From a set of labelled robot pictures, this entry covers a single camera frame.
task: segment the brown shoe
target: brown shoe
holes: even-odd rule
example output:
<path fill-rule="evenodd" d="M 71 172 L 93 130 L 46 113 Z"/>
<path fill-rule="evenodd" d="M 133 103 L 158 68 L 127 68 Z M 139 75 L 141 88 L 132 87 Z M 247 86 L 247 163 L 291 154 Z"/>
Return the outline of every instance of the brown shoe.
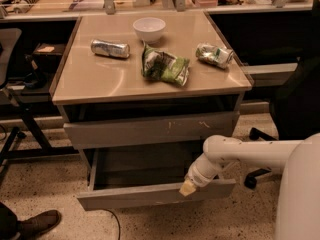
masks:
<path fill-rule="evenodd" d="M 57 210 L 50 210 L 32 217 L 25 221 L 20 221 L 18 231 L 21 234 L 21 239 L 44 234 L 53 229 L 61 221 L 61 213 Z"/>

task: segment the chair wheel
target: chair wheel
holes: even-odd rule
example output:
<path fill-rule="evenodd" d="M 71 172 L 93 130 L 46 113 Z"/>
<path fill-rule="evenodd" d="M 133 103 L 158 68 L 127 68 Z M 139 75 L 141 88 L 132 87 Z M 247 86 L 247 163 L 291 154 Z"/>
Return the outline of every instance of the chair wheel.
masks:
<path fill-rule="evenodd" d="M 19 139 L 24 139 L 25 137 L 27 137 L 27 135 L 24 132 L 18 132 L 17 137 Z"/>
<path fill-rule="evenodd" d="M 259 133 L 258 133 L 258 131 L 257 131 L 257 129 L 256 128 L 252 128 L 251 130 L 250 130 L 250 134 L 249 134 L 249 138 L 250 138 L 250 140 L 257 140 L 257 139 L 259 139 Z"/>
<path fill-rule="evenodd" d="M 255 189 L 255 187 L 257 186 L 257 179 L 255 177 L 252 177 L 252 176 L 247 176 L 245 181 L 244 181 L 244 185 L 247 188 Z"/>

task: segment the bowl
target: bowl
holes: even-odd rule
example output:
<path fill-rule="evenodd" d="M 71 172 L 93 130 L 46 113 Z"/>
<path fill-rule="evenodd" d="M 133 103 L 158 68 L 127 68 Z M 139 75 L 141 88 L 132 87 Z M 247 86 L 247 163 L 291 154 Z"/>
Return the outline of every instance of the bowl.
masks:
<path fill-rule="evenodd" d="M 158 18 L 141 18 L 133 23 L 133 28 L 137 36 L 147 44 L 159 41 L 163 35 L 166 23 Z"/>

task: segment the drawer front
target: drawer front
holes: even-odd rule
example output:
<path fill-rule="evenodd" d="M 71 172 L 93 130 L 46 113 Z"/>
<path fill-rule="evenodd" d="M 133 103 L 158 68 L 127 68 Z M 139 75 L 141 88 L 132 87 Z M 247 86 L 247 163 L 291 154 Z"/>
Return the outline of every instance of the drawer front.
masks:
<path fill-rule="evenodd" d="M 238 112 L 66 123 L 75 149 L 198 140 L 214 134 L 231 136 Z"/>
<path fill-rule="evenodd" d="M 88 191 L 77 198 L 85 210 L 96 210 L 229 196 L 234 179 L 215 179 L 188 197 L 179 193 L 189 166 L 201 152 L 202 141 L 98 149 Z"/>

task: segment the speckled floor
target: speckled floor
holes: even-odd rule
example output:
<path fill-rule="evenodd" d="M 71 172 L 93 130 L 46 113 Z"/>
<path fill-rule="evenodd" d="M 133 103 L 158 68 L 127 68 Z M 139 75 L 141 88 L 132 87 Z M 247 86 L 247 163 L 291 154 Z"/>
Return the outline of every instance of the speckled floor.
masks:
<path fill-rule="evenodd" d="M 248 140 L 253 125 L 277 135 L 269 114 L 256 114 L 240 117 L 234 137 Z M 62 129 L 45 134 L 53 146 L 70 144 Z M 34 145 L 28 137 L 19 148 Z M 48 209 L 62 213 L 59 226 L 39 239 L 118 239 L 112 213 L 86 212 L 77 201 L 77 194 L 87 188 L 86 167 L 78 155 L 10 161 L 6 167 L 0 177 L 0 200 L 20 220 Z M 228 198 L 112 210 L 120 222 L 120 239 L 273 239 L 280 176 L 259 180 L 253 191 L 243 186 L 251 169 L 239 163 L 225 173 L 237 181 Z"/>

